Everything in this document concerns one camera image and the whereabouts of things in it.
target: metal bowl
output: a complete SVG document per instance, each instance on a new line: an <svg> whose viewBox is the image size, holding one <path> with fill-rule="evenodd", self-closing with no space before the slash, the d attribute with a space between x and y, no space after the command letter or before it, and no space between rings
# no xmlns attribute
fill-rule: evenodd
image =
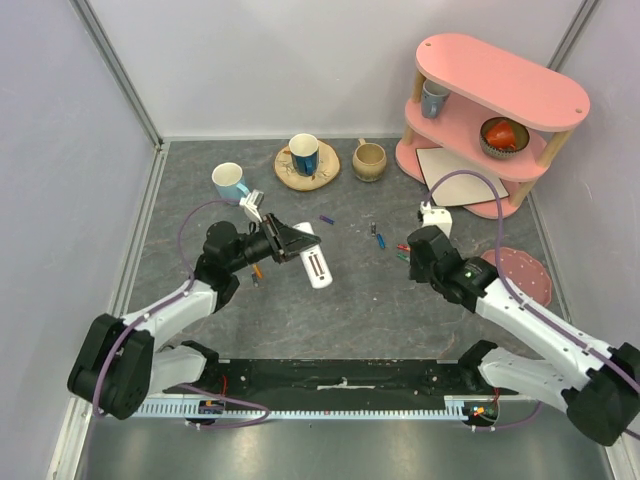
<svg viewBox="0 0 640 480"><path fill-rule="evenodd" d="M487 142L487 139L485 138L485 135L487 134L487 132L502 120L506 120L507 123L509 123L509 125L511 125L511 128L513 129L513 134L516 137L515 150L512 150L510 148L497 148L492 145L489 145L489 142ZM498 160L505 160L507 158L511 158L517 153L527 148L527 145L529 145L529 130L527 130L527 127L525 127L521 123L511 120L510 118L506 118L506 117L490 118L489 120L487 120L482 124L482 127L480 127L480 147L482 148L482 151L484 153L486 153L492 158L496 158Z"/></svg>

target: wooden plate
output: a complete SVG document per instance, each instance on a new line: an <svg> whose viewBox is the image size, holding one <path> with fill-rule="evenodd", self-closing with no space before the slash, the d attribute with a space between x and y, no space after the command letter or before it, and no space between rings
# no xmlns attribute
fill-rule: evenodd
<svg viewBox="0 0 640 480"><path fill-rule="evenodd" d="M273 162L273 169L282 183L294 190L308 192L324 187L336 178L340 172L340 159L338 158L338 154L328 143L318 140L318 144L318 169L311 177L304 177L296 172L291 161L289 147L282 147Z"/></svg>

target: pink wooden shelf unit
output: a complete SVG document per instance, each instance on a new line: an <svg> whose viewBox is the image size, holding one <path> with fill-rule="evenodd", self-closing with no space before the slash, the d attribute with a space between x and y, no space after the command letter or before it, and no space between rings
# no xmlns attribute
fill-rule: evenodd
<svg viewBox="0 0 640 480"><path fill-rule="evenodd" d="M424 40L416 51L413 93L405 106L407 128L396 147L400 168L423 182L416 149L444 147L495 173L509 192L505 216L515 212L549 168L569 136L589 113L589 97L576 82L553 70L459 33ZM451 90L435 119L422 116L422 84L429 78ZM507 160L484 154L482 123L497 116L529 128L525 150ZM534 130L554 132L549 143ZM466 205L485 218L497 218L495 201Z"/></svg>

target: gray table surface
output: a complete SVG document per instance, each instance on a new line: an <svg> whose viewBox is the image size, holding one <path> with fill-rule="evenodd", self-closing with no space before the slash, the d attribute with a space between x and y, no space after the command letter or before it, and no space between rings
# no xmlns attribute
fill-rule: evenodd
<svg viewBox="0 0 640 480"><path fill-rule="evenodd" d="M185 215L216 198L210 180L222 162L245 168L251 187L266 194L264 211L291 225L310 220L334 283L311 289L299 261L264 261L265 279L254 288L250 272L232 302L187 328L172 343L193 338L223 357L442 358L455 359L477 340L531 352L490 322L449 305L426 285L408 280L395 244L417 226L424 185L402 173L394 159L398 139L378 140L390 162L374 184L355 179L350 157L356 140L331 140L342 172L330 185L299 193L273 173L284 141L173 143L149 227L130 309L142 308L177 288L186 272L175 238ZM453 209L453 242L464 255L492 248L496 222ZM335 219L330 226L318 220ZM208 226L217 220L246 226L237 207L203 209L185 231L187 257L195 261ZM369 235L375 221L389 248ZM544 263L529 206L506 220L505 245ZM558 304L552 304L558 311ZM501 420L523 418L531 404L502 402ZM459 423L420 421L272 421L258 427L197 432L166 419L112 418L93 423L77 478L336 480L492 479L607 480L604 450L581 436L559 412L545 408L532 424L492 434L472 434Z"/></svg>
<svg viewBox="0 0 640 480"><path fill-rule="evenodd" d="M283 140L174 142L164 169L146 243L137 272L130 311L177 288L186 276L176 251L176 233L195 206L217 197L213 168L237 162L251 188L266 193L263 212L289 225L310 221L322 238L322 250L334 282L313 290L298 260L261 262L265 278L252 286L249 269L229 305L194 323L172 340L194 339L226 357L244 358L441 358L455 359L480 339L519 354L531 352L510 334L463 308L448 304L429 286L408 280L408 265L396 257L418 227L416 212L426 191L395 162L398 139L371 140L386 149L384 177L375 183L356 179L351 157L356 139L333 139L342 162L339 176L313 192L297 192L273 171ZM493 248L496 222L452 209L451 239L463 255ZM326 215L329 225L318 219ZM209 225L234 222L246 231L248 220L237 207L214 204L192 218L184 232L184 250L195 262ZM369 234L375 221L388 248ZM505 220L505 246L525 250L545 263L529 205ZM551 309L558 312L554 300Z"/></svg>

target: white card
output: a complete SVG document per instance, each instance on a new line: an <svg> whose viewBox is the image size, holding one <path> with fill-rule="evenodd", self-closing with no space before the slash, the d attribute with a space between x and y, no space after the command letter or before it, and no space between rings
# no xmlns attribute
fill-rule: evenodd
<svg viewBox="0 0 640 480"><path fill-rule="evenodd" d="M487 177L498 190L500 198L509 195L500 178L494 173L479 168L475 163L471 163L445 148L419 148L416 152L422 175L429 188L447 173L456 170L472 170ZM482 180L471 175L451 177L433 193L433 201L441 207L471 205L492 200L495 200L495 197L491 189Z"/></svg>

